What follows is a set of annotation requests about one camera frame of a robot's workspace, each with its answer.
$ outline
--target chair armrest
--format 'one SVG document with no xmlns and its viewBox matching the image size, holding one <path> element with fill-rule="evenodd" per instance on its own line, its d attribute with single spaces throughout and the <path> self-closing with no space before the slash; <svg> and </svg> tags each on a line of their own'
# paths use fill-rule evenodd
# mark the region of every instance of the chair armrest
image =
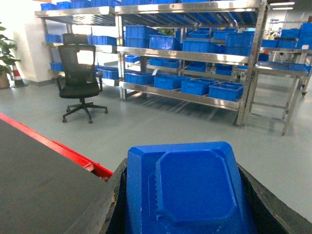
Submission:
<svg viewBox="0 0 312 234">
<path fill-rule="evenodd" d="M 103 73 L 97 72 L 97 76 L 99 80 L 99 91 L 102 92 L 103 91 L 103 81 L 102 81 Z"/>
<path fill-rule="evenodd" d="M 58 76 L 57 77 L 57 84 L 58 84 L 58 90 L 62 90 L 62 87 L 60 86 L 60 81 L 59 81 L 59 79 L 61 78 L 62 76 Z"/>
</svg>

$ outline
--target plant pot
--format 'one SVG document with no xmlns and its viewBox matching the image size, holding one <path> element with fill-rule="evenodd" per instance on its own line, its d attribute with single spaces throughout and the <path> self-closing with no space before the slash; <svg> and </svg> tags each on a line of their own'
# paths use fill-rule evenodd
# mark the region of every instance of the plant pot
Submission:
<svg viewBox="0 0 312 234">
<path fill-rule="evenodd" d="M 0 89 L 10 88 L 10 82 L 5 72 L 0 73 Z"/>
</svg>

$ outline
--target chair seat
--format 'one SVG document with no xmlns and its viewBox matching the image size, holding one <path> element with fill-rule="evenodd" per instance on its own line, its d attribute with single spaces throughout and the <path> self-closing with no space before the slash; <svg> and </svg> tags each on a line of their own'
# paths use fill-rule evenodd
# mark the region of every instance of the chair seat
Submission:
<svg viewBox="0 0 312 234">
<path fill-rule="evenodd" d="M 86 84 L 83 86 L 65 86 L 59 92 L 61 98 L 90 98 L 99 94 L 98 84 Z"/>
</svg>

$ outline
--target traffic cone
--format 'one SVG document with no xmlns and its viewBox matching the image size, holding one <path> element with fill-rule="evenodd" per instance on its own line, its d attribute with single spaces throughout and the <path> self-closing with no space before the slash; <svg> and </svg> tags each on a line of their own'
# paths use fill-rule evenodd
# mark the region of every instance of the traffic cone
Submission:
<svg viewBox="0 0 312 234">
<path fill-rule="evenodd" d="M 28 84 L 24 84 L 23 79 L 20 76 L 20 72 L 18 71 L 18 68 L 16 67 L 15 63 L 13 64 L 13 76 L 14 76 L 14 85 L 13 88 L 21 88 L 25 87 Z"/>
</svg>

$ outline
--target ceiling light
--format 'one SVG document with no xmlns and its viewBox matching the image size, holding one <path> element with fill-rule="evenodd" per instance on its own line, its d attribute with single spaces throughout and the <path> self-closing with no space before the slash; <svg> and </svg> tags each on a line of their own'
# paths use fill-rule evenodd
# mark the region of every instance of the ceiling light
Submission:
<svg viewBox="0 0 312 234">
<path fill-rule="evenodd" d="M 278 7 L 278 8 L 273 8 L 273 10 L 293 10 L 293 7 Z"/>
<path fill-rule="evenodd" d="M 271 3 L 271 6 L 283 6 L 283 5 L 294 5 L 294 2 L 277 2 L 277 3 Z"/>
</svg>

